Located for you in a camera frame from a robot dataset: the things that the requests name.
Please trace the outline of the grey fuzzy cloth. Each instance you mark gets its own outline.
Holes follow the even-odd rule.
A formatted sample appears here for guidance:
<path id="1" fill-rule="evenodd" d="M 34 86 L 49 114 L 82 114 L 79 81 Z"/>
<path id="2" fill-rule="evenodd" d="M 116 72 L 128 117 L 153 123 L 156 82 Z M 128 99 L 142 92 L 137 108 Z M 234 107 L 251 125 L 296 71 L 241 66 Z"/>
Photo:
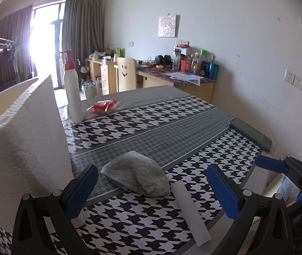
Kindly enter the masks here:
<path id="1" fill-rule="evenodd" d="M 167 176 L 151 158 L 136 151 L 125 153 L 102 169 L 101 174 L 118 187 L 148 197 L 163 197 L 170 194 Z"/>

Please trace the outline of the wooden desk far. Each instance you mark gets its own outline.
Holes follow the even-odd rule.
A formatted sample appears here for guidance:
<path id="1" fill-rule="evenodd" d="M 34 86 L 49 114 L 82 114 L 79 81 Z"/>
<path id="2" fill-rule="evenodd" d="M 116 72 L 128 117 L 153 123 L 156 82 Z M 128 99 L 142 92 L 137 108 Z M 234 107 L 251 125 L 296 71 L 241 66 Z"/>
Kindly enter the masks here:
<path id="1" fill-rule="evenodd" d="M 101 78 L 103 96 L 117 93 L 118 79 L 116 75 L 116 62 L 103 62 L 103 60 L 85 59 L 85 65 L 89 67 L 90 78 L 96 82 Z"/>

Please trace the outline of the smiley face wooden chair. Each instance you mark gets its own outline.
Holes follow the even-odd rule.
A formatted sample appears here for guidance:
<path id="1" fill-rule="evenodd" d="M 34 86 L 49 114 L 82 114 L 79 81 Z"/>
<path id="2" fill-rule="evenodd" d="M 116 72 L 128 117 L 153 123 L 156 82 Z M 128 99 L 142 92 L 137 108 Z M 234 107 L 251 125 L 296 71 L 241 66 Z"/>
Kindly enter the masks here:
<path id="1" fill-rule="evenodd" d="M 137 89 L 136 64 L 132 58 L 118 58 L 118 90 L 125 92 Z"/>

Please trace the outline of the white styrofoam box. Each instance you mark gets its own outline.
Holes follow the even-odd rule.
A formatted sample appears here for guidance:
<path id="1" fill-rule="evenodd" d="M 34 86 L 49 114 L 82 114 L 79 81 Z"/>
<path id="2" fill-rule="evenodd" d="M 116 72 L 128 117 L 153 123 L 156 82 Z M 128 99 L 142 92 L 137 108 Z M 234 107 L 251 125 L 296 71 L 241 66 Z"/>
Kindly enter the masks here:
<path id="1" fill-rule="evenodd" d="M 24 194 L 48 196 L 73 178 L 51 77 L 0 92 L 0 228 L 13 232 Z"/>

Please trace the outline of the wooden desk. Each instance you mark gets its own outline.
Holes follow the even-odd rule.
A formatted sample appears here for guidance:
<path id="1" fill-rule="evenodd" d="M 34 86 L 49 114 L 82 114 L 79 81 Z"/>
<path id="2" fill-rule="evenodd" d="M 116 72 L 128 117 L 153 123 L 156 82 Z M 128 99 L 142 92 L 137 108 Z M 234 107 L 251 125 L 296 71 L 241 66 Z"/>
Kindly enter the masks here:
<path id="1" fill-rule="evenodd" d="M 101 78 L 103 96 L 117 93 L 118 79 L 116 75 L 116 62 L 103 62 L 103 60 L 85 59 L 85 65 L 89 67 L 90 78 L 96 82 Z"/>
<path id="2" fill-rule="evenodd" d="M 142 79 L 143 88 L 168 85 L 206 102 L 211 102 L 215 81 L 201 78 L 200 85 L 198 86 L 187 81 L 171 78 L 169 75 L 172 73 L 174 73 L 174 70 L 165 67 L 162 69 L 158 69 L 154 66 L 136 68 L 137 79 Z"/>

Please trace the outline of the clear water bottle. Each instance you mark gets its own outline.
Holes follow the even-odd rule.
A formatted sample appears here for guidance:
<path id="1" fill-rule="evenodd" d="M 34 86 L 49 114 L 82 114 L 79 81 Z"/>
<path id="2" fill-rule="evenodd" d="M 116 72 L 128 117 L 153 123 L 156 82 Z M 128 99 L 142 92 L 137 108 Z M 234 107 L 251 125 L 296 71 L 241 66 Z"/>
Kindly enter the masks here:
<path id="1" fill-rule="evenodd" d="M 172 69 L 179 70 L 180 64 L 181 64 L 181 49 L 179 47 L 174 47 Z"/>

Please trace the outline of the teal tumbler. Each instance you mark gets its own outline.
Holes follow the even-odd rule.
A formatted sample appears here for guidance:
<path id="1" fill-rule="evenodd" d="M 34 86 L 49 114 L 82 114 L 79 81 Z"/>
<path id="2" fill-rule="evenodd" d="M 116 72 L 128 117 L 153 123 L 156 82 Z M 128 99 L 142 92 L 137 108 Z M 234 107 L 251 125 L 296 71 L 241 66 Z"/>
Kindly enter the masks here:
<path id="1" fill-rule="evenodd" d="M 209 79 L 216 80 L 218 76 L 219 65 L 215 63 L 210 63 L 209 66 Z"/>

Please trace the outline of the black headphones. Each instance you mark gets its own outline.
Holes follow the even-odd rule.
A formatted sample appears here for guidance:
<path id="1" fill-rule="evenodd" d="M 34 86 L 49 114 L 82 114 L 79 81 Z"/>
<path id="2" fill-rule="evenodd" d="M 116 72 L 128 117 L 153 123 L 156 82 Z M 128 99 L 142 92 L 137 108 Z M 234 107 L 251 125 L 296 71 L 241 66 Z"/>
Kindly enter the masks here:
<path id="1" fill-rule="evenodd" d="M 172 58 L 170 55 L 157 55 L 154 59 L 156 65 L 162 66 L 171 66 L 172 65 Z"/>

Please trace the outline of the wooden desk near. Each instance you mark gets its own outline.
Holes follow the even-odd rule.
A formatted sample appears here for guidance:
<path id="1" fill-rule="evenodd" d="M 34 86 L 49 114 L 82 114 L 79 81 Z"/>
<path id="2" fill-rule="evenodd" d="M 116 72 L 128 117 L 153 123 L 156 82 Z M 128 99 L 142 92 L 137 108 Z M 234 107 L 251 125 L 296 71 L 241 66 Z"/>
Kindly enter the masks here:
<path id="1" fill-rule="evenodd" d="M 136 68 L 137 79 L 142 79 L 143 88 L 168 85 L 206 102 L 211 102 L 215 81 L 201 78 L 200 85 L 198 86 L 187 81 L 171 78 L 169 75 L 172 73 L 174 73 L 174 70 L 165 67 L 162 69 L 158 69 L 154 66 Z"/>

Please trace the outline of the left brown curtain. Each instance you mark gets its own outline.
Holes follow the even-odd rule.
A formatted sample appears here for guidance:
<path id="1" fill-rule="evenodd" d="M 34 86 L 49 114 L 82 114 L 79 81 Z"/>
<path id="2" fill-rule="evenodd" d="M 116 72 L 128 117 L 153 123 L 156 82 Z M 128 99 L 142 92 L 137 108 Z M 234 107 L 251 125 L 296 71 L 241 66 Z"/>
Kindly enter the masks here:
<path id="1" fill-rule="evenodd" d="M 5 84 L 14 79 L 26 81 L 32 75 L 29 51 L 32 13 L 33 6 L 29 5 L 0 19 L 0 38 L 13 42 L 9 55 L 0 61 L 0 79 Z"/>

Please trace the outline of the brown curtain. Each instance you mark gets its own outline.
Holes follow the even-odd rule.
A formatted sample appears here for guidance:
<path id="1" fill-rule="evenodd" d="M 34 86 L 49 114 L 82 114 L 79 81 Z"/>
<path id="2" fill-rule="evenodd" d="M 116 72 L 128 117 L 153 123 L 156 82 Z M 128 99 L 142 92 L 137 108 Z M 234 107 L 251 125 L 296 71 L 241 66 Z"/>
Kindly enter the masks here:
<path id="1" fill-rule="evenodd" d="M 0 79 L 5 84 L 14 79 L 26 81 L 32 75 L 29 51 L 32 13 L 33 6 L 29 5 L 0 19 L 0 38 L 13 42 L 9 55 L 0 61 Z"/>
<path id="2" fill-rule="evenodd" d="M 94 51 L 104 51 L 103 0 L 66 0 L 62 21 L 62 49 L 84 61 Z"/>

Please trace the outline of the red snack packet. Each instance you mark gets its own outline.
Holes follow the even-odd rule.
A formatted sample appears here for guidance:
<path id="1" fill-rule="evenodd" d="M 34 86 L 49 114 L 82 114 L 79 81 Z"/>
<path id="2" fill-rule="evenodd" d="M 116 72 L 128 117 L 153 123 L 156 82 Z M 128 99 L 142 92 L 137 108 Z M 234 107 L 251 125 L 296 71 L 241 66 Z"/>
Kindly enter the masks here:
<path id="1" fill-rule="evenodd" d="M 104 100 L 98 101 L 91 105 L 86 112 L 97 113 L 97 114 L 110 114 L 120 104 L 117 100 Z"/>

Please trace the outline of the pink wall picture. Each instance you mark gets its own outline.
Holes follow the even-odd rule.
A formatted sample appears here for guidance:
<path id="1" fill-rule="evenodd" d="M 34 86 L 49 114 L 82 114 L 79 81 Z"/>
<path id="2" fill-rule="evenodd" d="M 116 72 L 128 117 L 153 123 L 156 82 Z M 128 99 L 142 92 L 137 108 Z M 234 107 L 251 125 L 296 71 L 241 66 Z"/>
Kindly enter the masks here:
<path id="1" fill-rule="evenodd" d="M 160 17 L 158 20 L 158 37 L 175 37 L 176 19 L 177 16 L 175 14 Z"/>

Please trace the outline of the papers on desk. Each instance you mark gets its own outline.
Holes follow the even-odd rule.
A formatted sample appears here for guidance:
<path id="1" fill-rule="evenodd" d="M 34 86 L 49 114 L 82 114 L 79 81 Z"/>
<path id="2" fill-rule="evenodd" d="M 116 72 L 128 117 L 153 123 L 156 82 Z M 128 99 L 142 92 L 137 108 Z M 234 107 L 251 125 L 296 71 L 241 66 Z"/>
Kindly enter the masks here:
<path id="1" fill-rule="evenodd" d="M 166 74 L 170 79 L 177 79 L 200 86 L 202 77 L 184 72 L 171 72 Z"/>

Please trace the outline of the houndstooth tablecloth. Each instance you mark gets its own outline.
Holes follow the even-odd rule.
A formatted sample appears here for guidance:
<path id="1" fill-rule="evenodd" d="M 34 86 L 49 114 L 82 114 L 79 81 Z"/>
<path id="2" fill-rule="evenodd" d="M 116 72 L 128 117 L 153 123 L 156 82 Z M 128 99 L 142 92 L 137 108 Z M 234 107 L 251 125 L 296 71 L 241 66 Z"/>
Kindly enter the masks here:
<path id="1" fill-rule="evenodd" d="M 63 122 L 74 178 L 93 164 L 98 181 L 79 216 L 71 220 L 91 254 L 182 254 L 194 244 L 174 194 L 148 197 L 124 190 L 101 174 L 111 160 L 136 151 L 154 160 L 170 183 L 182 181 L 206 227 L 222 208 L 208 185 L 216 164 L 244 185 L 261 148 L 231 129 L 232 117 L 170 87 L 117 95 L 120 108 L 75 125 Z M 57 254 L 67 254 L 51 219 L 45 222 Z M 12 233 L 0 228 L 0 251 L 12 254 Z"/>

